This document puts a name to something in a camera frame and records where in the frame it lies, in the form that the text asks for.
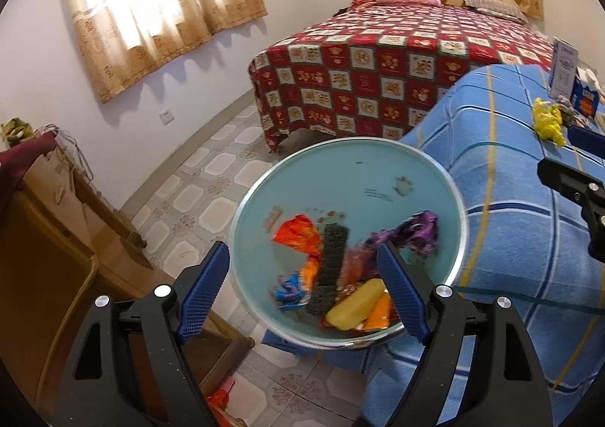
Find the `yellow plastic bag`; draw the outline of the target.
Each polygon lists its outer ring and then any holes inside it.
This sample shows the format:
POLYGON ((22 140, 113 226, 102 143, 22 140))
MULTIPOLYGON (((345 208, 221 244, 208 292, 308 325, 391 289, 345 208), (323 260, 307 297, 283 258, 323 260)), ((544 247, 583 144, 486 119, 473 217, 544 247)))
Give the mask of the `yellow plastic bag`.
POLYGON ((532 104, 533 130, 541 141, 551 141, 558 147, 566 144, 559 107, 537 97, 532 104))

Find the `purple wrapper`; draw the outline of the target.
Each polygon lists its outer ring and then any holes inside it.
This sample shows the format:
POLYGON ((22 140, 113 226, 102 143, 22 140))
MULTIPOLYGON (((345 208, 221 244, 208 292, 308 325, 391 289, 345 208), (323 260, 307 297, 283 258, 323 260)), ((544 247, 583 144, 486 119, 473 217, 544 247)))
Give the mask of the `purple wrapper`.
POLYGON ((438 216, 431 211, 414 213, 394 229, 383 229, 370 236, 364 247, 376 250, 383 244, 392 243, 397 249, 407 248, 427 256, 437 249, 438 221, 438 216))

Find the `dark knitted scouring cloth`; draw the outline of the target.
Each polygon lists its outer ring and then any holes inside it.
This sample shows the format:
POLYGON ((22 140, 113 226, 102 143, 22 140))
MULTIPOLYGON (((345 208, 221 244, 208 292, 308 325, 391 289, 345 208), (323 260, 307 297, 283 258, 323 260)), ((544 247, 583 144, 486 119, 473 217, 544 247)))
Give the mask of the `dark knitted scouring cloth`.
POLYGON ((317 281, 311 291, 306 312, 311 316, 325 316, 337 300, 337 284, 347 250, 349 230, 338 223, 324 228, 323 253, 317 281))

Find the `orange-red plastic bag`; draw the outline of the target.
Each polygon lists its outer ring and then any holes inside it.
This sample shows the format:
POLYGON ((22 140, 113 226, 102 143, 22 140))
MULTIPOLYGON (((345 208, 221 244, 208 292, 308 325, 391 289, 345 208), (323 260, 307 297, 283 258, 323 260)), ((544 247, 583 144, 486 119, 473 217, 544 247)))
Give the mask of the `orange-red plastic bag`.
POLYGON ((273 242, 307 256, 298 275, 301 288, 312 291, 322 259, 322 237, 315 224, 308 216, 297 214, 280 225, 273 242))

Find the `plaid cloth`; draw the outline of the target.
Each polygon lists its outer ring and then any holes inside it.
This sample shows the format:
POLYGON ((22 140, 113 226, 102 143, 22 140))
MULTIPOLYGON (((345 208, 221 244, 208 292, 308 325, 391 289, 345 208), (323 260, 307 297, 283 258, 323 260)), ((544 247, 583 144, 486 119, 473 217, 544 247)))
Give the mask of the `plaid cloth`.
POLYGON ((576 126, 589 129, 588 119, 573 108, 572 103, 567 97, 559 95, 556 99, 556 105, 560 112, 562 123, 566 128, 576 126))

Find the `light blue round trash bin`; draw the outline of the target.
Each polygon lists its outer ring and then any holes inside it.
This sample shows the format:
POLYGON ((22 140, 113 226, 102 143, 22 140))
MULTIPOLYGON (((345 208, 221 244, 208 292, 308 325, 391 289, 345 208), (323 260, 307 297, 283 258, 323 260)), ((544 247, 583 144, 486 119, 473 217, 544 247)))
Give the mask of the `light blue round trash bin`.
POLYGON ((438 238, 427 257, 408 248, 406 262, 435 284, 454 282, 468 247, 464 200, 445 168, 410 145, 382 138, 341 138, 321 142, 283 159, 245 193, 232 221, 230 275, 247 310, 268 331, 297 346, 318 350, 366 348, 403 332, 396 322, 372 333, 321 325, 302 309, 280 310, 273 293, 279 281, 306 263, 304 253, 276 243, 287 220, 304 215, 318 231, 345 227, 347 249, 396 229, 410 216, 431 211, 438 238))

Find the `blue milk carton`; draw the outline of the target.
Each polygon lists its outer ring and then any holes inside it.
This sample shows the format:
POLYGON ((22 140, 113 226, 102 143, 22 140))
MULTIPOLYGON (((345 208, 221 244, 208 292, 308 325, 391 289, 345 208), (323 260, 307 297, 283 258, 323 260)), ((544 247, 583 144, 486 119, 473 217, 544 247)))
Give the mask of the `blue milk carton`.
POLYGON ((573 109, 587 118, 594 118, 600 103, 601 87, 591 69, 577 68, 572 88, 573 109))

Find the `blue plaid blanket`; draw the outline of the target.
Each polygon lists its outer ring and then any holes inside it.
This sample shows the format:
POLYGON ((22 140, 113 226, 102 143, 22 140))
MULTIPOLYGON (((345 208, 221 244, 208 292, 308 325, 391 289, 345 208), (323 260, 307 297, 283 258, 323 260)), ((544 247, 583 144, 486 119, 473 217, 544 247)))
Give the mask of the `blue plaid blanket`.
POLYGON ((543 186, 537 164, 552 158, 595 178, 601 160, 538 139, 531 104, 546 95, 537 65, 468 73, 408 134, 458 185, 470 246, 454 287, 489 302, 510 298, 527 328, 561 424, 604 362, 604 266, 589 256, 579 206, 543 186))

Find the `grey white carton box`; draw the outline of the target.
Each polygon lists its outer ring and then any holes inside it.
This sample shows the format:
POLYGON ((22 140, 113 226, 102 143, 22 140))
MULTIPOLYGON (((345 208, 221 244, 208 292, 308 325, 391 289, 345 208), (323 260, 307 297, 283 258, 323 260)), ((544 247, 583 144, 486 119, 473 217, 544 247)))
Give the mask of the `grey white carton box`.
POLYGON ((549 75, 549 96, 570 99, 579 61, 579 51, 570 43, 558 37, 554 39, 554 50, 549 75))

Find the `yellow sponge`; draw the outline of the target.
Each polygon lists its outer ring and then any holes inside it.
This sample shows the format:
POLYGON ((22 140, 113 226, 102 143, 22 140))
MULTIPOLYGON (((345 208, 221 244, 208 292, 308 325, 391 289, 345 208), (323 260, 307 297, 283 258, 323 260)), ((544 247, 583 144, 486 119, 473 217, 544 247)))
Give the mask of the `yellow sponge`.
POLYGON ((392 300, 385 283, 381 278, 373 278, 333 306, 325 320, 341 331, 384 330, 390 326, 391 307, 392 300))

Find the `blue yellow snack wrapper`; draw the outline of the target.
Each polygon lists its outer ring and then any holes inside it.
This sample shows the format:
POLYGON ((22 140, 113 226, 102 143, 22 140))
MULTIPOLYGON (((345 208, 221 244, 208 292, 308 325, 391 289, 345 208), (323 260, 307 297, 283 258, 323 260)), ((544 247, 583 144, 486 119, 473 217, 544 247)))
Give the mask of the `blue yellow snack wrapper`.
POLYGON ((289 311, 303 309, 310 300, 310 291, 304 285, 301 274, 296 271, 288 277, 280 275, 272 297, 279 310, 289 311))

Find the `striped pillow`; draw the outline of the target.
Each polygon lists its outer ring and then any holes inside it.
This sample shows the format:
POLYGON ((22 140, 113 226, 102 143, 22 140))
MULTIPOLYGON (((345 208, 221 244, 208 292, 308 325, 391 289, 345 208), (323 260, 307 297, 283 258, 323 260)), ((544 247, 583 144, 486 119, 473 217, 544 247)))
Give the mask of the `striped pillow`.
POLYGON ((528 20, 516 4, 501 0, 464 0, 464 6, 483 15, 515 22, 526 26, 528 20))

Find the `red patterned bedspread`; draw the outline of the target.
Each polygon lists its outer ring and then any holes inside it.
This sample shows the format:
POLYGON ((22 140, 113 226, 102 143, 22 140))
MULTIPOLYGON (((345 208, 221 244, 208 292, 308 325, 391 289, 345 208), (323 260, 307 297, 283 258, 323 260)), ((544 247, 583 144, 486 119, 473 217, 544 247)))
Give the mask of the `red patterned bedspread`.
POLYGON ((351 8, 258 53, 249 65, 265 143, 298 129, 398 139, 462 76, 484 66, 550 68, 528 27, 459 6, 351 8))

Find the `maroon cloth on cabinet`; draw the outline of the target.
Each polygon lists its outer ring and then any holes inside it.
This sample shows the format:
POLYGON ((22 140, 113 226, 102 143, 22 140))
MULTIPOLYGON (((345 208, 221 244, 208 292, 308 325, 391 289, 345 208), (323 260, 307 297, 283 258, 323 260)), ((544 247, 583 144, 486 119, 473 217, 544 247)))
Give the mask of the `maroon cloth on cabinet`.
POLYGON ((40 156, 57 147, 55 137, 55 133, 46 132, 1 153, 1 192, 9 192, 40 156))

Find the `white wall socket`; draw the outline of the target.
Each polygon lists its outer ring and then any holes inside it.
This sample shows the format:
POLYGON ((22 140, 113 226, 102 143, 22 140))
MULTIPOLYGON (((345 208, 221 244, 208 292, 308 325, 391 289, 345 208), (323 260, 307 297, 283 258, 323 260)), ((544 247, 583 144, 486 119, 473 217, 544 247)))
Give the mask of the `white wall socket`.
POLYGON ((164 110, 159 114, 160 120, 163 125, 168 125, 174 120, 174 116, 169 110, 164 110))

